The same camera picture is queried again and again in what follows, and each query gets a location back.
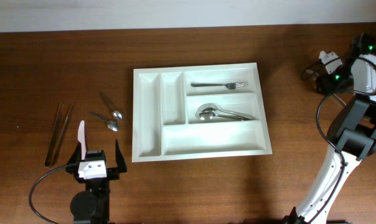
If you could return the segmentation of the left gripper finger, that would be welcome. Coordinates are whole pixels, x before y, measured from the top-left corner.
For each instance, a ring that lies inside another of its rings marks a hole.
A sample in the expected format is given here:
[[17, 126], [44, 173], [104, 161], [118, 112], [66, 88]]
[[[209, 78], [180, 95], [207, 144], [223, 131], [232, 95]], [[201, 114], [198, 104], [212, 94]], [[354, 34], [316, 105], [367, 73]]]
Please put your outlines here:
[[121, 153], [119, 142], [117, 139], [115, 140], [115, 161], [116, 161], [117, 169], [119, 173], [127, 172], [126, 162]]
[[67, 164], [75, 164], [81, 159], [82, 145], [80, 142], [77, 143], [77, 146], [68, 160]]

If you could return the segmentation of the large metal spoon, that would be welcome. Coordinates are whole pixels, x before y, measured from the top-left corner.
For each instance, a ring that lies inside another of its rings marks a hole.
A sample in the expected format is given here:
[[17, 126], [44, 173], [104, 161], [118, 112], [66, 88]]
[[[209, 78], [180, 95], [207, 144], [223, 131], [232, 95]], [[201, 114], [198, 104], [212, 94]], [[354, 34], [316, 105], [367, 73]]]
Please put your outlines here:
[[213, 112], [213, 111], [196, 111], [195, 117], [198, 118], [199, 120], [210, 120], [210, 119], [215, 119], [216, 117], [228, 118], [228, 119], [237, 119], [237, 120], [240, 120], [240, 121], [253, 120], [253, 118], [247, 118], [247, 117], [244, 117], [244, 116], [217, 114], [216, 112]]
[[254, 120], [254, 117], [250, 114], [224, 110], [224, 109], [221, 109], [221, 107], [217, 106], [214, 103], [207, 103], [207, 104], [201, 105], [201, 106], [198, 107], [197, 111], [213, 111], [213, 112], [216, 112], [217, 114], [244, 116], [244, 117], [247, 117], [247, 118], [253, 118], [253, 120]]

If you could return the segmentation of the metal fork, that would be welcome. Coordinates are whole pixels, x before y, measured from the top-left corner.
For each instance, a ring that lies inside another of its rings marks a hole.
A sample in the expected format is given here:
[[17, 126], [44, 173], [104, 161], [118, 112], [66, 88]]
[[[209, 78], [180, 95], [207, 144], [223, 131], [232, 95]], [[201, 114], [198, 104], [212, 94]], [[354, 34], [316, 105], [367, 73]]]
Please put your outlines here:
[[346, 102], [342, 99], [342, 98], [340, 98], [338, 95], [336, 95], [336, 94], [333, 94], [332, 95], [342, 106], [346, 106]]
[[244, 82], [232, 82], [232, 83], [194, 83], [190, 84], [192, 87], [208, 87], [208, 86], [223, 86], [228, 90], [235, 90], [243, 88], [245, 86]]

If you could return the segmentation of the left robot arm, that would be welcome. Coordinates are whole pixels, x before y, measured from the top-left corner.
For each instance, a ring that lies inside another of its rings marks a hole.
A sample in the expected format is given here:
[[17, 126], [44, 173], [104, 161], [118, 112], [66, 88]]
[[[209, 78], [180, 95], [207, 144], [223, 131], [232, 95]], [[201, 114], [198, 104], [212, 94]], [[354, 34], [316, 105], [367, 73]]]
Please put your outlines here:
[[82, 144], [78, 143], [67, 162], [66, 172], [85, 190], [77, 193], [70, 202], [74, 223], [108, 223], [110, 221], [110, 182], [118, 180], [127, 171], [125, 159], [115, 142], [116, 167], [106, 166], [106, 155], [101, 151], [88, 151], [82, 159]]

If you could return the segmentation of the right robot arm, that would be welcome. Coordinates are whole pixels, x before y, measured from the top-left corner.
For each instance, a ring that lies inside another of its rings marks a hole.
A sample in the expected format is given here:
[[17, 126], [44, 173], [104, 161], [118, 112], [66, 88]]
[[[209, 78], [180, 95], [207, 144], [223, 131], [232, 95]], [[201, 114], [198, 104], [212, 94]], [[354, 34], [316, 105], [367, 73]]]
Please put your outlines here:
[[326, 133], [325, 160], [306, 198], [282, 220], [287, 224], [327, 223], [329, 211], [344, 182], [354, 169], [376, 152], [376, 38], [361, 33], [353, 38], [347, 53], [338, 57], [321, 52], [319, 59], [301, 74], [323, 95], [316, 111], [330, 97], [350, 93]]

